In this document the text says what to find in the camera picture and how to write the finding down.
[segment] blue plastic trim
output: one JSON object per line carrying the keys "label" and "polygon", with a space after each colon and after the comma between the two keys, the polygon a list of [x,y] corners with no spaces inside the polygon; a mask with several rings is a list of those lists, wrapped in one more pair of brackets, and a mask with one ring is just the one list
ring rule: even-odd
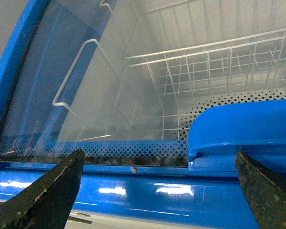
{"label": "blue plastic trim", "polygon": [[46,0],[29,0],[0,59],[0,117],[26,42]]}
{"label": "blue plastic trim", "polygon": [[243,151],[286,173],[286,100],[213,107],[199,115],[188,134],[191,171],[236,171]]}
{"label": "blue plastic trim", "polygon": [[[24,162],[0,162],[0,170],[10,171],[48,171],[56,164],[46,163],[24,163]],[[135,166],[138,175],[149,176],[169,176],[169,177],[214,177],[214,171],[189,171],[184,167],[147,167]],[[133,174],[132,166],[105,166],[105,165],[85,165],[84,173],[101,174]],[[237,177],[237,172],[217,171],[217,177]]]}
{"label": "blue plastic trim", "polygon": [[[0,171],[0,199],[38,179],[40,171]],[[223,229],[257,229],[237,179],[84,173],[74,209]]]}

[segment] white wire basket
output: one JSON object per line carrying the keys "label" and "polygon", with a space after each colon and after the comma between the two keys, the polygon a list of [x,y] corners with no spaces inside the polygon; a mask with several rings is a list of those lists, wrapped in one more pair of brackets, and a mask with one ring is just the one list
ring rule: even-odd
{"label": "white wire basket", "polygon": [[[53,101],[70,111],[59,140],[186,139],[209,107],[286,99],[286,0],[102,4],[112,17],[101,40],[83,44]],[[98,49],[72,105],[58,102],[89,43]]]}

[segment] wire rack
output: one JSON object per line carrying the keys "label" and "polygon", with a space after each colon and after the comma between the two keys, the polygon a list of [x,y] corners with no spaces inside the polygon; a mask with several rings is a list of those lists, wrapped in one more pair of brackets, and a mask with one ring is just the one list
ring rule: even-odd
{"label": "wire rack", "polygon": [[[277,13],[278,6],[275,1],[272,1],[268,4],[269,17],[266,17],[267,26],[264,26],[266,28],[262,26],[261,29],[255,29],[255,24],[262,24],[265,21],[263,17],[255,18],[258,14],[257,9],[263,8],[257,6],[256,1],[253,2],[256,12],[251,15],[250,29],[242,32],[246,30],[246,25],[239,24],[237,22],[239,16],[235,15],[235,26],[240,26],[240,28],[224,35],[225,27],[229,26],[225,25],[224,1],[219,3],[218,13],[218,17],[223,19],[219,20],[219,28],[215,28],[214,31],[210,30],[214,25],[210,22],[211,13],[208,12],[209,6],[206,6],[205,1],[175,2],[146,10],[141,14],[138,13],[139,10],[136,10],[136,3],[131,1],[127,4],[134,8],[136,22],[129,39],[126,39],[127,33],[121,26],[124,21],[119,21],[116,10],[112,10],[109,4],[101,1],[100,7],[108,7],[112,13],[114,28],[123,41],[122,44],[125,45],[121,56],[131,64],[124,66],[120,72],[119,66],[115,63],[116,60],[113,59],[116,57],[112,57],[104,49],[105,42],[98,42],[95,39],[86,41],[56,94],[53,105],[65,106],[78,119],[84,120],[71,106],[59,103],[57,100],[85,45],[91,42],[97,44],[107,65],[123,85],[115,98],[112,117],[122,116],[125,120],[130,120],[128,121],[130,126],[134,127],[135,108],[132,115],[128,117],[118,106],[119,101],[129,103],[130,107],[145,107],[146,104],[142,103],[137,95],[135,89],[137,85],[129,84],[125,79],[132,75],[149,78],[160,107],[160,112],[153,118],[159,119],[156,123],[162,128],[158,128],[157,125],[156,128],[149,126],[148,129],[150,131],[150,128],[153,128],[154,133],[161,132],[161,139],[186,139],[191,122],[199,113],[213,105],[249,102],[250,100],[263,101],[272,99],[273,95],[276,98],[285,98],[286,28],[284,26],[286,20],[285,23],[274,25],[273,18],[280,14]],[[204,23],[201,28],[194,28],[197,26],[193,21],[194,4],[200,4],[201,7],[198,9],[203,15]],[[238,20],[243,21],[248,15],[242,17]],[[202,32],[204,33],[203,39],[198,37],[196,30],[204,31]],[[212,32],[217,34],[215,38],[208,37]],[[123,98],[123,93],[121,93],[123,90],[128,91],[128,95],[132,95],[131,98],[134,98],[135,105],[130,104],[130,100],[133,99]],[[130,139],[131,128],[128,134],[124,135],[126,140]]]}

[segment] chest freezer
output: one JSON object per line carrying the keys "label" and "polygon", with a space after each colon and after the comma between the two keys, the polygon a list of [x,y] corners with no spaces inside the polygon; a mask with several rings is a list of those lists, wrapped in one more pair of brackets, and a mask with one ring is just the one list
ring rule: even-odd
{"label": "chest freezer", "polygon": [[0,61],[0,199],[77,148],[76,210],[257,228],[234,157],[286,176],[286,0],[30,0]]}

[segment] black metal prong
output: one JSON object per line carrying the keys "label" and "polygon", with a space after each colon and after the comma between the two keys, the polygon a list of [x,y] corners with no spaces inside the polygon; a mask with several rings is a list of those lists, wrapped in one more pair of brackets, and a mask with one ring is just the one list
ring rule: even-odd
{"label": "black metal prong", "polygon": [[237,153],[235,166],[260,229],[286,229],[286,179],[245,153]]}
{"label": "black metal prong", "polygon": [[0,206],[0,229],[63,229],[80,188],[85,155],[78,149]]}

